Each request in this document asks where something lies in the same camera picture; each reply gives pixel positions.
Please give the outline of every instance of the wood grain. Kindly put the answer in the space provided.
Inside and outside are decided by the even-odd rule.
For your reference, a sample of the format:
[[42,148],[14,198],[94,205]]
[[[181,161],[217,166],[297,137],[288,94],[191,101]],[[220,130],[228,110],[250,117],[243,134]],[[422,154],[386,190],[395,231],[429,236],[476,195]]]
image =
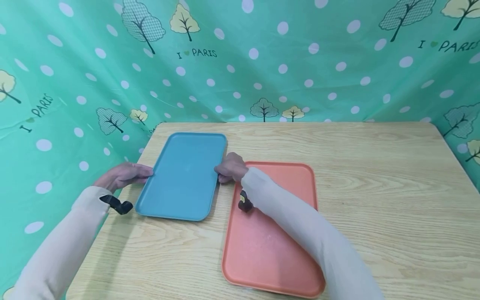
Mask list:
[[[480,197],[433,125],[163,123],[139,162],[153,166],[168,136],[190,131],[225,134],[228,151],[245,160],[310,165],[319,210],[354,244],[386,299],[480,299]],[[125,188],[120,198],[134,202],[140,191]],[[291,299],[223,278],[232,191],[219,188],[201,223],[111,214],[67,299]]]

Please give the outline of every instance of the human hand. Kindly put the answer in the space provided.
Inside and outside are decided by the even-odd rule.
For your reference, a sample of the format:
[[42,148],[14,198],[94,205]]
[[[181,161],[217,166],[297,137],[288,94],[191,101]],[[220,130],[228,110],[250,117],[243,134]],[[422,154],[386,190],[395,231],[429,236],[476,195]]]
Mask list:
[[123,163],[108,170],[93,185],[114,193],[116,190],[132,183],[145,184],[152,175],[153,170],[151,167],[134,163]]
[[222,163],[214,168],[218,173],[218,182],[226,183],[230,180],[241,181],[248,172],[243,158],[235,152],[230,152],[222,160]]

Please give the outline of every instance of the white sleeve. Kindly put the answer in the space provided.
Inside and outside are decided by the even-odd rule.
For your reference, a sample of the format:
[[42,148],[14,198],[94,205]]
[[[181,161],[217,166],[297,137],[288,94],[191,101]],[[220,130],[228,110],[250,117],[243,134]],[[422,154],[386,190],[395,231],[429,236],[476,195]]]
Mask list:
[[253,206],[271,217],[320,265],[330,299],[384,300],[360,255],[315,209],[257,168],[250,168],[241,184]]
[[110,191],[91,186],[43,241],[20,274],[9,300],[59,300],[72,282],[109,205],[99,197]]

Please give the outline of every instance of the tree print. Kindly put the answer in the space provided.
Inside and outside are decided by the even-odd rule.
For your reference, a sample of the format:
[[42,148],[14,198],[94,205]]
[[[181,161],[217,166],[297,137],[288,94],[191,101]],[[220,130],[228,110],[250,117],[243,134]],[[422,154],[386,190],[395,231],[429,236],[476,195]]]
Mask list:
[[480,112],[480,102],[469,106],[460,106],[452,108],[446,114],[445,119],[450,125],[450,129],[443,134],[443,137],[449,133],[461,139],[466,139],[467,136],[472,133],[473,121],[477,118]]
[[177,5],[177,9],[170,20],[170,29],[173,32],[188,34],[188,39],[190,41],[192,41],[190,33],[200,31],[197,21],[192,18],[190,12],[180,3]]
[[146,42],[152,54],[155,54],[150,42],[158,41],[166,33],[160,20],[153,17],[147,7],[137,0],[123,0],[121,18],[128,33],[137,40]]
[[449,0],[442,9],[447,17],[460,18],[455,28],[456,31],[465,18],[480,18],[480,0]]
[[395,41],[396,35],[402,26],[408,26],[423,20],[432,13],[436,0],[399,0],[397,4],[385,14],[378,24],[383,30],[394,30],[390,42]]
[[143,125],[145,125],[144,121],[148,118],[148,114],[144,111],[138,110],[138,109],[132,109],[130,111],[130,118],[132,120],[139,121]]
[[260,98],[260,100],[250,108],[250,113],[254,117],[263,118],[265,122],[265,118],[278,116],[278,109],[266,98]]
[[282,117],[292,119],[293,122],[294,119],[301,119],[305,117],[305,113],[297,106],[292,106],[282,113]]
[[98,115],[100,129],[105,135],[111,134],[115,129],[123,133],[120,126],[128,119],[127,116],[109,108],[99,108],[96,110],[96,114]]
[[14,87],[15,77],[8,74],[4,70],[0,70],[0,102],[9,97],[15,100],[18,104],[22,103],[20,100],[10,94]]

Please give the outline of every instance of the green backdrop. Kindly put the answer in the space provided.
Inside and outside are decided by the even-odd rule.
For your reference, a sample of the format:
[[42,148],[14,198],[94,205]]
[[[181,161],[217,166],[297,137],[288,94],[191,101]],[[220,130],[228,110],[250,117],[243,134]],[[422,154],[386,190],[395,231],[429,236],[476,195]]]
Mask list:
[[160,122],[431,122],[480,184],[478,0],[1,7],[0,294]]

